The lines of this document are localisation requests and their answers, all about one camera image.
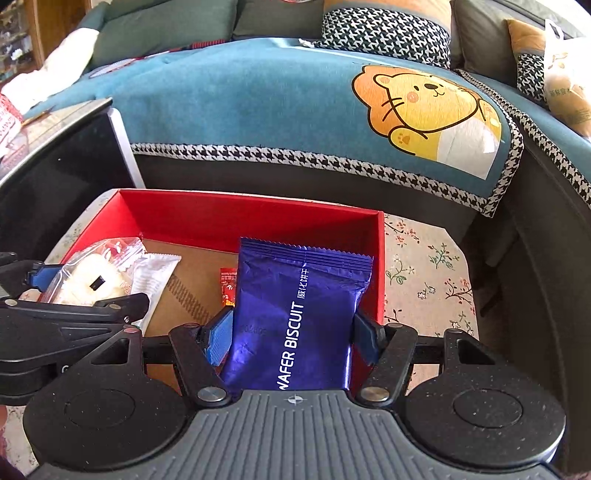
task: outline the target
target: plastic bag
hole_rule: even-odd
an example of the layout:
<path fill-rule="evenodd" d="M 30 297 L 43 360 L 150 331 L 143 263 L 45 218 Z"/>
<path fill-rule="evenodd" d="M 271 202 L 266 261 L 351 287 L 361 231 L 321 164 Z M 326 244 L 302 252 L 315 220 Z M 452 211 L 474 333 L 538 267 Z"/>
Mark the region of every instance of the plastic bag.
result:
<path fill-rule="evenodd" d="M 564 39 L 562 29 L 546 20 L 544 93 L 550 111 L 591 141 L 591 39 Z"/>
<path fill-rule="evenodd" d="M 21 130 L 22 116 L 5 95 L 0 93 L 0 159 L 8 152 L 7 145 Z"/>
<path fill-rule="evenodd" d="M 180 261 L 180 255 L 145 254 L 135 262 L 131 293 L 145 293 L 150 299 L 148 313 L 143 319 L 134 322 L 142 334 L 145 335 L 166 284 Z"/>
<path fill-rule="evenodd" d="M 145 254 L 137 237 L 110 238 L 76 252 L 51 281 L 41 301 L 92 306 L 131 293 L 134 264 Z"/>

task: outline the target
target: blue gripper pad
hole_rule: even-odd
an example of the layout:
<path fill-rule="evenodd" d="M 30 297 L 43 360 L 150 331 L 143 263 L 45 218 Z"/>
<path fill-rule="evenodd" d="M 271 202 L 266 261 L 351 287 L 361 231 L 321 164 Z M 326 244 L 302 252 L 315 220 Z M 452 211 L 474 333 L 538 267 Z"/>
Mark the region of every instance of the blue gripper pad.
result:
<path fill-rule="evenodd" d="M 209 346 L 205 350 L 207 361 L 214 367 L 218 367 L 232 343 L 232 326 L 234 320 L 234 310 L 230 310 L 227 314 L 221 317 L 217 322 L 208 325 L 209 329 Z"/>

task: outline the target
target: white wrapper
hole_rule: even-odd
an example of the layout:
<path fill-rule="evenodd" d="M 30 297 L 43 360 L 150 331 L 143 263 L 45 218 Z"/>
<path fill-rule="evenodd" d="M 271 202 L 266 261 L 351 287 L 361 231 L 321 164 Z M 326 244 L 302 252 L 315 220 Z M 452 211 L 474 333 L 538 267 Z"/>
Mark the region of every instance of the white wrapper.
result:
<path fill-rule="evenodd" d="M 134 325 L 142 330 L 143 335 L 146 333 L 166 284 L 180 260 L 179 255 L 144 254 L 134 264 L 131 293 L 143 292 L 150 299 L 150 309 L 146 316 L 142 320 L 134 322 Z"/>

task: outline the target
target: small red packet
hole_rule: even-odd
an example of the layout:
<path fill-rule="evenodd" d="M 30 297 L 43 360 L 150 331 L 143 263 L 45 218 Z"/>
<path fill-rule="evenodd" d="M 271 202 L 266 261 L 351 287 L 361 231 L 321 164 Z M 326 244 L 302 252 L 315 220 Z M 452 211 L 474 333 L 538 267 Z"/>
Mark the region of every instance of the small red packet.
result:
<path fill-rule="evenodd" d="M 220 268 L 222 285 L 222 306 L 234 306 L 236 303 L 236 268 Z"/>

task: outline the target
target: round black pad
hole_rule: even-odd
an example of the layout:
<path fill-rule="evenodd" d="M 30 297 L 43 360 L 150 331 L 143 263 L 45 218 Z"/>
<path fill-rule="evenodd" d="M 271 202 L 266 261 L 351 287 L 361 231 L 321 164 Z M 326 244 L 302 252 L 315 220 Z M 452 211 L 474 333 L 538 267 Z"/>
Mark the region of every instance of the round black pad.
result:
<path fill-rule="evenodd" d="M 128 420 L 135 401 L 119 390 L 98 388 L 82 392 L 66 404 L 66 417 L 84 429 L 108 429 Z"/>
<path fill-rule="evenodd" d="M 519 400 L 499 390 L 468 390 L 453 402 L 456 414 L 468 423 L 486 429 L 513 425 L 521 418 Z"/>
<path fill-rule="evenodd" d="M 117 334 L 105 342 L 111 350 L 101 345 L 29 402 L 23 426 L 40 461 L 75 471 L 118 469 L 154 455 L 180 433 L 183 399 L 144 374 L 140 335 Z"/>
<path fill-rule="evenodd" d="M 461 365 L 409 393 L 405 422 L 427 450 L 459 465 L 547 460 L 566 424 L 559 403 L 508 365 Z"/>

